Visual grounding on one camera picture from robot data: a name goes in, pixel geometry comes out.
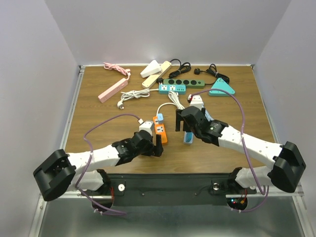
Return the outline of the cream power strip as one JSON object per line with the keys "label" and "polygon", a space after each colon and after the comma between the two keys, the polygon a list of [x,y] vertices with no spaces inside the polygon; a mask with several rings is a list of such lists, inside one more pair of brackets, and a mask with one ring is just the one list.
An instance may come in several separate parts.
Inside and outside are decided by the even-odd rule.
{"label": "cream power strip", "polygon": [[171,63],[169,61],[165,61],[161,64],[161,68],[161,72],[150,75],[147,79],[143,81],[142,87],[144,89],[151,88],[156,83],[157,79],[161,78],[171,68]]}

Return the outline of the aluminium rail frame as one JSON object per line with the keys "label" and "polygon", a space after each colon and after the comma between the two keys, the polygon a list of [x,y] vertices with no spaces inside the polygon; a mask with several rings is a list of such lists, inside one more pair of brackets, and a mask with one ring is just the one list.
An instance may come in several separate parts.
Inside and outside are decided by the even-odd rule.
{"label": "aluminium rail frame", "polygon": [[[241,95],[240,102],[244,106],[248,122],[258,119],[263,131],[259,131],[260,138],[276,138],[268,122],[265,107],[259,89],[249,65],[217,65],[220,72],[228,75],[233,84],[242,93],[246,92],[241,86],[244,84],[249,94]],[[79,82],[75,88],[73,105],[71,105],[67,126],[62,138],[62,145],[66,148],[80,148],[83,144],[83,132],[90,129],[94,122],[114,116],[118,109],[112,105],[118,96],[113,97],[107,104],[100,104],[94,99],[94,94],[101,91],[97,83],[114,73],[105,72],[101,66],[86,66],[84,73],[79,74]],[[244,164],[241,156],[234,160],[220,159],[219,152],[214,153],[214,159],[202,159],[201,162],[212,162],[203,167],[200,164],[188,165],[189,158],[167,163],[163,168],[167,171],[206,171],[206,168],[221,168],[227,171],[233,164]],[[42,197],[38,201],[37,211],[32,223],[30,237],[306,237],[305,221],[301,220],[301,211],[306,214],[301,196],[287,196],[271,191],[265,204],[255,211],[237,214],[227,207],[220,206],[165,206],[160,207],[131,207],[127,216],[111,217],[93,214],[88,207],[87,200],[79,194],[71,193],[61,200],[50,203],[44,202]]]}

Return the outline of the pink power strip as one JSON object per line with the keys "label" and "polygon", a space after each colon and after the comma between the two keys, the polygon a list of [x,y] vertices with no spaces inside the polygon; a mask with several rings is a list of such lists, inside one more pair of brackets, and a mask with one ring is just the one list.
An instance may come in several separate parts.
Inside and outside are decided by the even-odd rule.
{"label": "pink power strip", "polygon": [[128,79],[121,79],[118,82],[116,82],[114,85],[112,85],[110,88],[105,90],[103,93],[101,93],[98,96],[98,99],[101,103],[106,102],[108,99],[110,99],[113,95],[121,91],[124,87],[128,85]]}

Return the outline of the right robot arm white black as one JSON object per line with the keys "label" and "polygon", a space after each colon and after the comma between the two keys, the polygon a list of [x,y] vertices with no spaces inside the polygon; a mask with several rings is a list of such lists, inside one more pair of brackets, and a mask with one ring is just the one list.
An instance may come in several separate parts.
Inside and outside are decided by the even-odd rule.
{"label": "right robot arm white black", "polygon": [[273,185],[293,193],[306,169],[296,144],[289,141],[284,145],[271,143],[243,134],[225,122],[208,120],[205,109],[189,106],[177,110],[175,130],[192,132],[205,143],[235,150],[263,163],[256,168],[236,168],[233,177],[227,180],[227,187],[233,193],[255,185]]}

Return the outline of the orange power strip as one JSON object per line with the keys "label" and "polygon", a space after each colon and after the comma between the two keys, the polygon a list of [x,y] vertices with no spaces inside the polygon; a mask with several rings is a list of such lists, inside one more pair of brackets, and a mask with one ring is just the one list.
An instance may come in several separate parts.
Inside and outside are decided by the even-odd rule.
{"label": "orange power strip", "polygon": [[166,135],[166,130],[164,124],[161,120],[158,119],[158,116],[153,117],[155,133],[161,136],[161,143],[167,144],[168,139]]}

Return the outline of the light blue cube adapter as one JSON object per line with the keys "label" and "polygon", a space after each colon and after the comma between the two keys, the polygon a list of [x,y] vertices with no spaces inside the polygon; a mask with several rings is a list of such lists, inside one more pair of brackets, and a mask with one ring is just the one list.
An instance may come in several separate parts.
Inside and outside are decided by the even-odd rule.
{"label": "light blue cube adapter", "polygon": [[157,121],[158,121],[158,124],[162,124],[163,123],[164,118],[163,118],[163,114],[162,113],[157,114]]}

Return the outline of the teal power strip with USB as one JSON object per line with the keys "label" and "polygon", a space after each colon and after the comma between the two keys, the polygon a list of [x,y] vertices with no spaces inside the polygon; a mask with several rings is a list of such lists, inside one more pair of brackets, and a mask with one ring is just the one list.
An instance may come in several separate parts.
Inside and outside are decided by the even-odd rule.
{"label": "teal power strip with USB", "polygon": [[160,84],[158,88],[159,94],[168,94],[170,91],[178,93],[179,95],[186,94],[185,85],[169,85],[169,84]]}

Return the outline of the dark green power strip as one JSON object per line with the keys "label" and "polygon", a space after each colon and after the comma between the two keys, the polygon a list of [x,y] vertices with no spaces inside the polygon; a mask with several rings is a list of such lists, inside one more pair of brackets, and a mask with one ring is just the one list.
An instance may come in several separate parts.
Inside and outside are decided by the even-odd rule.
{"label": "dark green power strip", "polygon": [[195,79],[163,79],[163,84],[184,85],[186,88],[204,88],[206,86],[203,80]]}

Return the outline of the white triangular power socket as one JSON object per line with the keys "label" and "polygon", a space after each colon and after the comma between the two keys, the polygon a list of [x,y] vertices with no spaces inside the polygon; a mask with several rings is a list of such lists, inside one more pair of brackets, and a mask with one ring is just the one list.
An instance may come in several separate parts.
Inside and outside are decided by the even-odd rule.
{"label": "white triangular power socket", "polygon": [[161,66],[156,60],[152,60],[146,68],[140,73],[142,78],[147,78],[153,74],[161,72]]}

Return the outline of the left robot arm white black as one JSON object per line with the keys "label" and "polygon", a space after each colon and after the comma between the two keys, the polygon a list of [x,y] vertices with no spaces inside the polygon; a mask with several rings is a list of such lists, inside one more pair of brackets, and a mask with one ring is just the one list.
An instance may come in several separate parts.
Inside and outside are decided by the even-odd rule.
{"label": "left robot arm white black", "polygon": [[129,163],[139,155],[160,157],[162,152],[161,136],[153,137],[141,130],[131,138],[94,151],[66,153],[63,149],[55,150],[35,169],[33,176],[45,201],[75,190],[103,195],[109,191],[111,183],[103,167]]}

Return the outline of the teal triangular power socket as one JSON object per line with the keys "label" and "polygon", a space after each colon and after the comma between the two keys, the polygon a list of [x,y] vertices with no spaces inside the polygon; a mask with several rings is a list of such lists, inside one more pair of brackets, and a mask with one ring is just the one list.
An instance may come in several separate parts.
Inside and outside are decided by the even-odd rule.
{"label": "teal triangular power socket", "polygon": [[211,90],[208,92],[209,96],[229,96],[225,91],[231,95],[235,95],[235,90],[222,78],[218,78],[213,84]]}

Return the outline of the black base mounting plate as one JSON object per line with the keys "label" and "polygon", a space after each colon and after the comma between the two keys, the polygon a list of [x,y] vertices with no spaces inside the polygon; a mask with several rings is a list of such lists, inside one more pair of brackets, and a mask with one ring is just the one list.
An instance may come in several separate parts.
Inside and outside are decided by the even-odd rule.
{"label": "black base mounting plate", "polygon": [[255,194],[242,188],[230,173],[202,174],[109,174],[110,185],[90,196],[110,195],[115,206],[226,205],[227,195]]}

